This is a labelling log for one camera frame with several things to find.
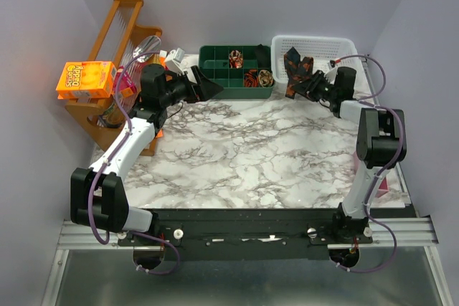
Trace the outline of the black orange floral tie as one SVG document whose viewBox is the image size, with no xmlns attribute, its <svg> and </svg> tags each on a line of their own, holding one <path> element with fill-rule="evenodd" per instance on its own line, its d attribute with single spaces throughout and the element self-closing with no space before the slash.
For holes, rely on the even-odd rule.
<svg viewBox="0 0 459 306">
<path fill-rule="evenodd" d="M 309 81 L 313 76 L 314 58 L 302 58 L 295 47 L 291 47 L 283 56 L 284 68 L 288 76 L 285 96 L 295 98 L 294 87 L 302 82 Z"/>
</svg>

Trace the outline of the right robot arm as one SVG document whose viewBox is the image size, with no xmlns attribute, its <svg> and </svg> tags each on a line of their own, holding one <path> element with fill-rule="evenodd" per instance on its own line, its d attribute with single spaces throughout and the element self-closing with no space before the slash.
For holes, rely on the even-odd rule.
<svg viewBox="0 0 459 306">
<path fill-rule="evenodd" d="M 389 170 L 407 152 L 404 113 L 354 98 L 356 70 L 333 68 L 334 82 L 318 70 L 292 86 L 295 93 L 312 102 L 324 101 L 337 118 L 358 125 L 356 156 L 359 166 L 351 190 L 339 204 L 330 225 L 331 237 L 340 243 L 365 233 L 370 206 Z"/>
</svg>

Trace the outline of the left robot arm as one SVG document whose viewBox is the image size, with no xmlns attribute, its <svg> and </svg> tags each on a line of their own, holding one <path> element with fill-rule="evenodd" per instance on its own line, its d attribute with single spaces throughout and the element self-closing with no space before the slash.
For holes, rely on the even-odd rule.
<svg viewBox="0 0 459 306">
<path fill-rule="evenodd" d="M 94 231 L 134 231 L 144 245 L 159 235 L 151 211 L 130 206 L 123 181 L 143 149 L 156 137 L 168 117 L 168 107 L 179 102 L 206 102 L 223 91 L 223 86 L 206 78 L 197 66 L 178 75 L 159 64 L 141 71 L 141 91 L 125 125 L 106 152 L 89 168 L 77 168 L 70 178 L 72 222 Z"/>
</svg>

